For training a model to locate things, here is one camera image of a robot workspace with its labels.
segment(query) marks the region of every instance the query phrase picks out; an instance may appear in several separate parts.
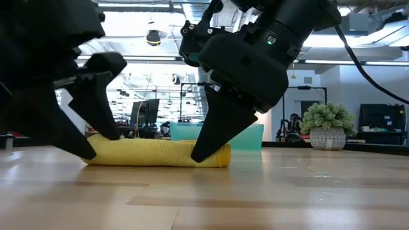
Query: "yellow towel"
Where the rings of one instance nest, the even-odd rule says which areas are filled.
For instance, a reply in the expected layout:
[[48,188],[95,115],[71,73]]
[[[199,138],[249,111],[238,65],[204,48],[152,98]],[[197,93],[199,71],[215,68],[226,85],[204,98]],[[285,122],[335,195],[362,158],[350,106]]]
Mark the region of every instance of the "yellow towel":
[[230,145],[223,146],[216,154],[201,163],[191,159],[194,142],[163,141],[151,139],[120,139],[110,141],[101,135],[93,135],[88,142],[96,151],[90,165],[175,166],[175,167],[227,167],[230,164]]

